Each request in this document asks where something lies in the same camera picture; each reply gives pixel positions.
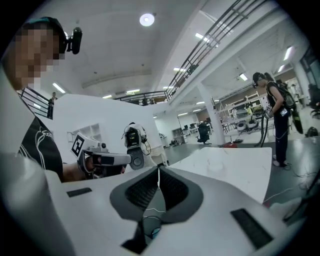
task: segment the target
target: black t-shirt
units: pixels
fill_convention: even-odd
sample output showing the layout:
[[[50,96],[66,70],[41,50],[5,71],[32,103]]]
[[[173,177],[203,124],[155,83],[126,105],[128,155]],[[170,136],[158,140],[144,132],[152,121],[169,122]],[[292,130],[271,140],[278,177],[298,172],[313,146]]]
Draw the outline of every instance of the black t-shirt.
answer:
[[[23,138],[19,153],[38,162],[43,169],[56,172],[62,178],[62,159],[53,135],[36,116]]]
[[[268,94],[267,98],[268,98],[268,101],[269,101],[269,104],[271,105],[271,107],[274,107],[275,104],[276,104],[276,97],[273,96],[272,92],[270,91],[270,88],[271,87],[275,87],[279,90],[279,86],[275,83],[275,82],[272,82],[272,81],[269,81],[267,84],[266,84],[266,92]],[[274,115],[277,116],[279,115],[279,113],[284,109],[284,106],[280,107],[275,113]]]

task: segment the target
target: black backpack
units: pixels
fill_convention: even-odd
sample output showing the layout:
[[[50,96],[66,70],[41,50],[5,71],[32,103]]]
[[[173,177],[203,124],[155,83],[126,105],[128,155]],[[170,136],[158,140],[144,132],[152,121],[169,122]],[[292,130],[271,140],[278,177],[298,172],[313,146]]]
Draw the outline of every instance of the black backpack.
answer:
[[[284,107],[286,109],[290,109],[290,110],[296,110],[297,109],[297,105],[296,102],[294,100],[294,98],[292,97],[291,93],[284,87],[281,85],[277,84],[277,89],[279,90],[280,94],[282,95],[283,99],[284,99]],[[269,92],[268,87],[266,89],[267,93],[272,96],[274,98],[274,96]]]

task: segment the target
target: cable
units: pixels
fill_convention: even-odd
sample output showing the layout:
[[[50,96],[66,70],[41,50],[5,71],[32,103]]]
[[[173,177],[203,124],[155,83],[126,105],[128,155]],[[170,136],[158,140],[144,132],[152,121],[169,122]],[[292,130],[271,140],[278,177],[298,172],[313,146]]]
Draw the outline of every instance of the cable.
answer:
[[[292,187],[291,187],[291,188],[287,188],[287,189],[285,189],[284,191],[281,191],[280,193],[276,193],[276,194],[270,196],[269,198],[267,198],[266,200],[263,201],[263,204],[264,204],[266,201],[269,201],[271,198],[273,198],[273,197],[275,197],[275,196],[278,196],[278,195],[281,195],[281,194],[283,194],[283,193],[285,193],[285,192],[287,192],[287,191],[290,191],[290,190],[293,190],[293,188],[292,188]]]
[[[282,137],[285,136],[285,134],[288,132],[289,127],[292,126],[292,123],[293,123],[293,122],[294,122],[294,120],[291,121],[291,124],[288,126],[287,130],[285,131],[284,134],[282,134],[282,136],[281,136],[280,138],[278,138],[278,137],[275,136],[275,122],[273,122],[273,127],[272,127],[273,136],[274,136],[277,140],[282,139]]]
[[[165,213],[165,211],[157,210],[156,208],[146,209],[146,211],[151,211],[151,210],[155,210],[158,213]]]
[[[156,215],[143,216],[143,220],[148,219],[148,218],[150,218],[150,219],[156,219],[156,220],[158,220],[158,221],[161,221],[161,219],[160,219],[158,216],[156,216]]]
[[[145,219],[148,219],[148,218],[156,219],[156,220],[159,220],[159,221],[161,222],[161,219],[160,219],[158,216],[156,216],[156,215],[143,216],[143,221],[144,221]],[[154,229],[152,230],[151,234],[146,234],[146,233],[144,233],[144,235],[147,236],[147,237],[149,237],[150,239],[153,239],[153,238],[154,238],[153,236],[154,236],[155,234],[157,234],[160,230],[161,230],[161,227],[159,226],[159,227],[154,228]]]

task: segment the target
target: ceiling light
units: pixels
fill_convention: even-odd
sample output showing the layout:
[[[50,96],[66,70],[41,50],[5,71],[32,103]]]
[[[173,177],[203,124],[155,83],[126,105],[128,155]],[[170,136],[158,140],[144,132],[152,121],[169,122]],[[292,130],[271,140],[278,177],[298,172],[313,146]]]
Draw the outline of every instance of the ceiling light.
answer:
[[[284,69],[285,65],[282,65],[279,70],[278,70],[278,73],[281,72],[283,69]]]
[[[195,36],[196,36],[197,38],[200,38],[200,39],[202,39],[202,38],[204,37],[202,34],[199,34],[199,33],[196,33]],[[209,42],[210,40],[205,37],[205,38],[203,38],[203,41]]]
[[[155,22],[155,17],[150,13],[145,13],[140,17],[140,24],[144,27],[149,27]]]
[[[173,70],[174,71],[180,71],[180,72],[186,72],[187,71],[186,69],[179,68],[179,67],[175,67]]]
[[[140,89],[128,90],[126,93],[127,94],[132,94],[132,93],[138,93],[138,92],[140,92]]]
[[[291,47],[289,47],[288,49],[286,49],[285,56],[284,56],[284,59],[283,59],[284,61],[289,58],[290,53],[291,53],[291,51],[293,50],[293,48],[294,48],[294,47],[291,46]]]
[[[246,75],[244,73],[240,74],[240,77],[242,78],[242,80],[247,81],[248,78],[246,77]]]
[[[58,89],[58,91],[60,91],[61,93],[65,94],[66,92],[59,86],[57,85],[55,82],[52,84],[55,88]]]

